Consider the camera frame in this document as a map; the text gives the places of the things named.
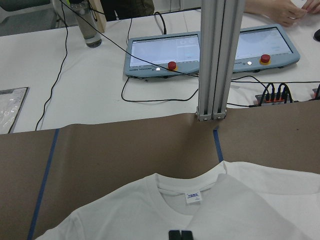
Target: t-shirt sleeve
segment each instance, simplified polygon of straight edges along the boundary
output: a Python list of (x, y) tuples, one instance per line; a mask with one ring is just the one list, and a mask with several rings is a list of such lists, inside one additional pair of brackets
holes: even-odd
[(53, 229), (47, 230), (36, 240), (85, 240), (81, 220), (77, 215), (69, 215)]

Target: black computer mouse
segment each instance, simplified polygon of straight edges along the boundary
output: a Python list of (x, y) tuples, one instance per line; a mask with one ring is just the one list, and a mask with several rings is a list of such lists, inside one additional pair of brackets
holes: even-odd
[(320, 29), (314, 33), (314, 39), (320, 42)]

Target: white table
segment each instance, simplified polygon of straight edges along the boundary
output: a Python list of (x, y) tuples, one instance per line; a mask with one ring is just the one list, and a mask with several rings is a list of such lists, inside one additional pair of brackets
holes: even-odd
[[(163, 17), (168, 34), (200, 30), (199, 11), (170, 13)], [(262, 16), (245, 14), (242, 27), (271, 23)], [(129, 19), (110, 22), (106, 35), (126, 48), (129, 25)], [(300, 61), (283, 69), (266, 70), (254, 75), (266, 82), (320, 80), (317, 60), (320, 43), (313, 40), (313, 34), (319, 28), (320, 14), (308, 15), (295, 26), (286, 28), (301, 55)], [(155, 17), (148, 16), (133, 19), (129, 37), (159, 34), (161, 30)], [(0, 89), (30, 87), (14, 128), (15, 133), (35, 129), (65, 55), (65, 37), (64, 28), (0, 37)], [(67, 48), (68, 57), (47, 107), (40, 128), (42, 130), (75, 123), (100, 124), (196, 112), (197, 94), (187, 102), (123, 101), (121, 90), (127, 79), (123, 74), (125, 53), (105, 38), (102, 39), (101, 46), (91, 49), (86, 47), (79, 28), (70, 27)], [(246, 73), (237, 73), (234, 77), (244, 75)], [(294, 100), (299, 101), (310, 99), (312, 88), (317, 87), (316, 83), (290, 85)], [(154, 78), (148, 82), (131, 79), (124, 93), (125, 97), (131, 100), (186, 99), (197, 88), (198, 79), (188, 76)], [(233, 83), (228, 102), (250, 105), (253, 104), (255, 95), (262, 91), (259, 84)]]

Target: tablet screen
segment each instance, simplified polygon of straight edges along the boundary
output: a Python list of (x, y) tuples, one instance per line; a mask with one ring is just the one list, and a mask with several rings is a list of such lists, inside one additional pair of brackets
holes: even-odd
[[(135, 40), (131, 54), (154, 64), (197, 62), (200, 60), (198, 35)], [(130, 58), (130, 67), (150, 65), (135, 57)]]
[(291, 54), (292, 51), (276, 27), (240, 32), (235, 60), (263, 54)]

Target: red button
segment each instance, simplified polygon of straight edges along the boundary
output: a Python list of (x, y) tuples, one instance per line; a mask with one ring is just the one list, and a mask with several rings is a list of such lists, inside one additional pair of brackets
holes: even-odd
[(168, 69), (169, 69), (169, 70), (175, 70), (176, 67), (177, 67), (177, 64), (176, 64), (175, 61), (170, 61), (170, 62), (168, 63)]
[(268, 54), (263, 54), (262, 56), (261, 56), (261, 58), (260, 58), (260, 62), (261, 63), (264, 63), (264, 64), (267, 64), (267, 63), (269, 63), (269, 61), (270, 61), (270, 55), (268, 55)]

